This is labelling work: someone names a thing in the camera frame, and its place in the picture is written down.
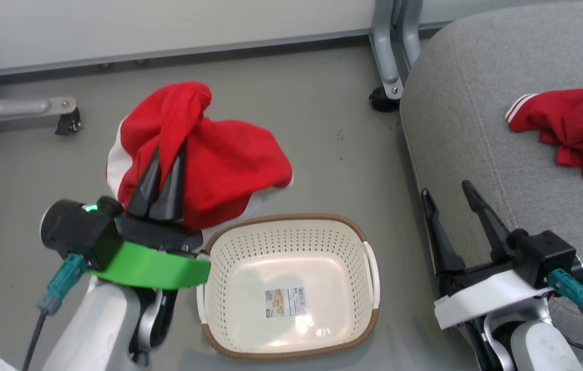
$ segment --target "label sticker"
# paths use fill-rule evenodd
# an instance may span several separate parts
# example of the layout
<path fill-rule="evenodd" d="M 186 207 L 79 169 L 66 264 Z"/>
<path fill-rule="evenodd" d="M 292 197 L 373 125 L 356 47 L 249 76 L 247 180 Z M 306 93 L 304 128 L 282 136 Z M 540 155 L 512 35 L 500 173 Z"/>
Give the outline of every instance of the label sticker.
<path fill-rule="evenodd" d="M 305 288 L 266 290 L 264 292 L 266 318 L 306 315 Z"/>

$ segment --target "gray ottoman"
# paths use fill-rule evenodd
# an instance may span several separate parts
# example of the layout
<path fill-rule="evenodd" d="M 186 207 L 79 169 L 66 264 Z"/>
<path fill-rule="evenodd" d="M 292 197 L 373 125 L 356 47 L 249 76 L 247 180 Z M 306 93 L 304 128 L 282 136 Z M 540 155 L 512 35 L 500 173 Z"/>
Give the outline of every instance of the gray ottoman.
<path fill-rule="evenodd" d="M 469 266 L 490 247 L 461 181 L 471 180 L 510 229 L 553 230 L 583 261 L 583 178 L 555 164 L 537 132 L 513 133 L 504 113 L 523 94 L 583 87 L 583 3 L 478 14 L 440 31 L 417 59 L 401 99 L 420 188 L 440 207 Z M 583 316 L 551 300 L 555 325 L 583 343 Z"/>

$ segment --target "laundry basket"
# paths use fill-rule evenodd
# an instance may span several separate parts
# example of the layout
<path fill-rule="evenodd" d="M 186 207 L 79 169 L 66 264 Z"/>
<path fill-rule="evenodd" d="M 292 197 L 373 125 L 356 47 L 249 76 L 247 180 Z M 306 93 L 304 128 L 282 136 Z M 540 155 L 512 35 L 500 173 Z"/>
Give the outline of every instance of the laundry basket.
<path fill-rule="evenodd" d="M 207 243 L 197 288 L 202 330 L 236 359 L 279 360 L 356 347 L 379 316 L 379 270 L 364 233 L 330 214 L 256 218 Z"/>

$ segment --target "red and white garment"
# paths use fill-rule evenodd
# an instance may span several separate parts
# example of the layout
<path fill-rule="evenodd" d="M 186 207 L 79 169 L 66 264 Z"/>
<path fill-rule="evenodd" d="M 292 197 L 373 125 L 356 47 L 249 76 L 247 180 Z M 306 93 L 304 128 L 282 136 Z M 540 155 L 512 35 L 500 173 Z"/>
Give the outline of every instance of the red and white garment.
<path fill-rule="evenodd" d="M 525 94 L 505 118 L 513 131 L 541 131 L 540 141 L 559 146 L 557 163 L 583 176 L 583 89 Z"/>
<path fill-rule="evenodd" d="M 199 82 L 155 91 L 122 120 L 106 164 L 108 186 L 127 205 L 155 149 L 161 189 L 186 140 L 183 225 L 202 229 L 205 238 L 251 216 L 294 180 L 273 134 L 247 122 L 210 120 L 204 110 L 211 99 Z"/>

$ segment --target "green band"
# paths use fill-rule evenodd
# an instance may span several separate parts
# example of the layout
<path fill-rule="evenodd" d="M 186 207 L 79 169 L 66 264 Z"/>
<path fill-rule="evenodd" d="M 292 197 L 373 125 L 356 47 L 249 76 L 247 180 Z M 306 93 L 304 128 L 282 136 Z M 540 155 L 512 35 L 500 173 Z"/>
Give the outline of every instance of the green band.
<path fill-rule="evenodd" d="M 125 242 L 104 272 L 90 275 L 132 287 L 178 290 L 207 282 L 211 263 Z"/>

